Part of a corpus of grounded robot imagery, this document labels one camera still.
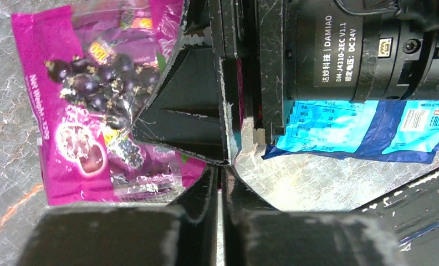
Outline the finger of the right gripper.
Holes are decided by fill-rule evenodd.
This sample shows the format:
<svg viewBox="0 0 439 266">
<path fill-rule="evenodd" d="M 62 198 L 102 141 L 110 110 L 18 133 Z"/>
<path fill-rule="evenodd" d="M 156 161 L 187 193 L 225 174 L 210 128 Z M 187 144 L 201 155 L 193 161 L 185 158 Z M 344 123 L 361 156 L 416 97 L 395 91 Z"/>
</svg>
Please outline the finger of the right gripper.
<svg viewBox="0 0 439 266">
<path fill-rule="evenodd" d="M 236 60 L 179 39 L 131 131 L 136 142 L 232 164 L 241 150 Z"/>
<path fill-rule="evenodd" d="M 253 136 L 257 144 L 275 144 L 286 132 L 293 100 L 287 97 L 288 85 L 295 82 L 293 54 L 287 54 L 286 36 L 289 15 L 295 15 L 293 1 L 256 1 L 256 34 L 260 71 L 259 110 Z"/>
</svg>

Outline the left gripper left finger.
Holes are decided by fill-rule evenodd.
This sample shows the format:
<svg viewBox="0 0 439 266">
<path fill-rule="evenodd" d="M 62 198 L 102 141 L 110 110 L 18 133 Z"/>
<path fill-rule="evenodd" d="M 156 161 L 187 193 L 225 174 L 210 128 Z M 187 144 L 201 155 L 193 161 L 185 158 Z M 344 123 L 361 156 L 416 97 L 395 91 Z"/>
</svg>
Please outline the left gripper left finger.
<svg viewBox="0 0 439 266">
<path fill-rule="evenodd" d="M 215 265 L 218 168 L 165 206 L 59 207 L 27 240 L 18 265 Z"/>
</svg>

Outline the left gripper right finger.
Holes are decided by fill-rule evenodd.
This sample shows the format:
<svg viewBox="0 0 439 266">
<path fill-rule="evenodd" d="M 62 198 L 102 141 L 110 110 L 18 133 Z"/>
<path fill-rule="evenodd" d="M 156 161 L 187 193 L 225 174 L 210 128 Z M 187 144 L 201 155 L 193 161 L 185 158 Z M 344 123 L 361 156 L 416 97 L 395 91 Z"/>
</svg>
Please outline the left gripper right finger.
<svg viewBox="0 0 439 266">
<path fill-rule="evenodd" d="M 226 265 L 406 265 L 395 235 L 357 212 L 280 211 L 221 171 Z"/>
</svg>

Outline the purple candy bag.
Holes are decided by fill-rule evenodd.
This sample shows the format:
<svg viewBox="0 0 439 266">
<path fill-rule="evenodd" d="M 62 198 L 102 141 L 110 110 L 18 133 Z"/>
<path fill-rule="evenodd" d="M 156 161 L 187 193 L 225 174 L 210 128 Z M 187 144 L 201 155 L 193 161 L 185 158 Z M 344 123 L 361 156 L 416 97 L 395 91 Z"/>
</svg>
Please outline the purple candy bag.
<svg viewBox="0 0 439 266">
<path fill-rule="evenodd" d="M 168 202 L 199 179 L 204 162 L 131 131 L 181 11 L 181 1 L 91 1 L 12 15 L 49 205 Z"/>
</svg>

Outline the blue candy bag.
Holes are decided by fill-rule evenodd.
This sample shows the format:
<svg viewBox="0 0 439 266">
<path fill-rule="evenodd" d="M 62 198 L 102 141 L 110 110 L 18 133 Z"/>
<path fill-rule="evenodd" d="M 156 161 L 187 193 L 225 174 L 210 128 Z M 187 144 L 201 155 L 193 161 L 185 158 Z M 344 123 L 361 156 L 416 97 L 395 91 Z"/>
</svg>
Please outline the blue candy bag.
<svg viewBox="0 0 439 266">
<path fill-rule="evenodd" d="M 431 164 L 438 148 L 439 100 L 308 100 L 295 102 L 285 135 L 262 158 L 312 154 Z"/>
</svg>

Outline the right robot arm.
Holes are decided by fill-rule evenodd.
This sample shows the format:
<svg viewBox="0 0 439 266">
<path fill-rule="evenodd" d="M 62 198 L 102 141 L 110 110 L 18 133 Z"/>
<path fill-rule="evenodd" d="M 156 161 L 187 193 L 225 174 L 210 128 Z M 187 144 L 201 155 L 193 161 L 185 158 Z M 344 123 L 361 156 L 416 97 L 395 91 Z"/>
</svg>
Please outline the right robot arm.
<svg viewBox="0 0 439 266">
<path fill-rule="evenodd" d="M 184 1 L 136 142 L 211 164 L 285 134 L 295 100 L 439 100 L 439 1 Z"/>
</svg>

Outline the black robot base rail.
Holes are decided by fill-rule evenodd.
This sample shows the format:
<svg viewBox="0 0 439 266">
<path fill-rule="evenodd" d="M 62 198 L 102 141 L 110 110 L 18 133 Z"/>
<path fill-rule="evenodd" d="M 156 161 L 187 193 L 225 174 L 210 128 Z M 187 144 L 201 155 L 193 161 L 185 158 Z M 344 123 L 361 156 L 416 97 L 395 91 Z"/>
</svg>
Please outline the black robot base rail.
<svg viewBox="0 0 439 266">
<path fill-rule="evenodd" d="M 439 167 L 360 207 L 392 229 L 409 265 L 439 265 Z"/>
</svg>

